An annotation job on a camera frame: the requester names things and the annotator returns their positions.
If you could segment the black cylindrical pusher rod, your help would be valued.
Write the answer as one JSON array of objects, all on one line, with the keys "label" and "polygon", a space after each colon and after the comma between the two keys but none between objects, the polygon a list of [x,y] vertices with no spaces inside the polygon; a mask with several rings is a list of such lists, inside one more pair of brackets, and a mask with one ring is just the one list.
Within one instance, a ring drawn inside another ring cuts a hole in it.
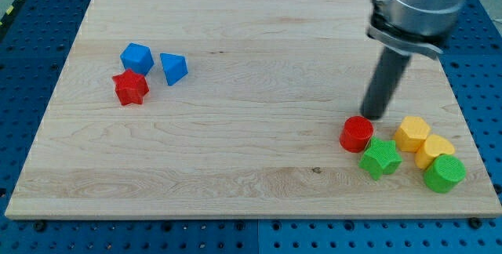
[{"label": "black cylindrical pusher rod", "polygon": [[363,117],[377,120],[384,115],[410,59],[409,54],[383,49],[360,107]]}]

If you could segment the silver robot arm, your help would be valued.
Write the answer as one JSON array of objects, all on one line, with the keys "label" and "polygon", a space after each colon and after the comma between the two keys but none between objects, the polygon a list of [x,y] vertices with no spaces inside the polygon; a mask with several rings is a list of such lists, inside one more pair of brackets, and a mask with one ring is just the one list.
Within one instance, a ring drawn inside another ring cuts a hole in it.
[{"label": "silver robot arm", "polygon": [[457,23],[466,0],[371,0],[366,35],[381,42],[380,54],[360,114],[381,118],[414,54],[433,60]]}]

